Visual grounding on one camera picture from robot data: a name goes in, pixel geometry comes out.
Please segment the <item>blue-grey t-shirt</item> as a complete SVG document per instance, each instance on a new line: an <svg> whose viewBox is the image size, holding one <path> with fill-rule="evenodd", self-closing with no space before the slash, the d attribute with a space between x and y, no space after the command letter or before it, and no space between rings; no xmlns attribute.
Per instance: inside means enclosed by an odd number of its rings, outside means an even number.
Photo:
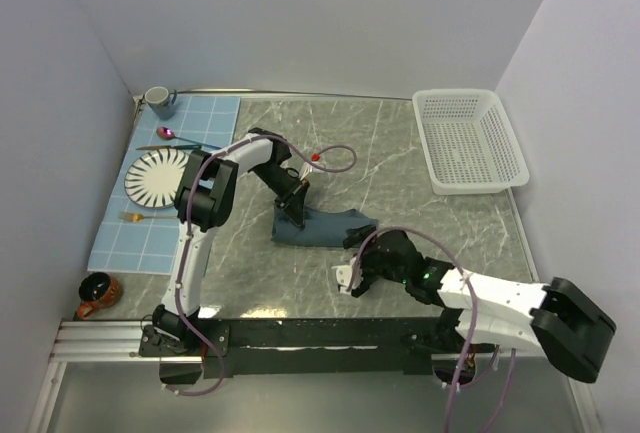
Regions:
<svg viewBox="0 0 640 433"><path fill-rule="evenodd" d="M324 212L304 207L305 226L299 229L280 209L274 208L271 241L286 246L340 248L348 231L378 226L379 220L357 209Z"/></svg>

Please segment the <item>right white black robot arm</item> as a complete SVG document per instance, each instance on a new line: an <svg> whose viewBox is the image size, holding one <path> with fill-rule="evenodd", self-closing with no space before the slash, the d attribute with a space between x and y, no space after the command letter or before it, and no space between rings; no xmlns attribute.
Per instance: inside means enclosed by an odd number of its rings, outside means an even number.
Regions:
<svg viewBox="0 0 640 433"><path fill-rule="evenodd" d="M422 255L399 227L350 229L342 245L357 253L338 268L340 292L363 295L379 280L399 283L417 302L441 308L431 342L460 351L469 342L544 355L565 376L592 384L616 324L570 280L523 283L473 273Z"/></svg>

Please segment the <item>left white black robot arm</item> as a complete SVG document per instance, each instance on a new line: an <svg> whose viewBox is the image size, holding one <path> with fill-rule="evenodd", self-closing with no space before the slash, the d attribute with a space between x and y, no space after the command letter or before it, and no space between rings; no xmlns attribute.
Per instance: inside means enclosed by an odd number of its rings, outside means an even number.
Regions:
<svg viewBox="0 0 640 433"><path fill-rule="evenodd" d="M275 206L299 230L305 226L309 182L283 163L296 149L275 133L253 128L241 140L213 153L192 152L176 191L177 253L167 291L152 314L155 332L178 355L197 346L200 289L213 239L228 220L237 180L255 174L274 194Z"/></svg>

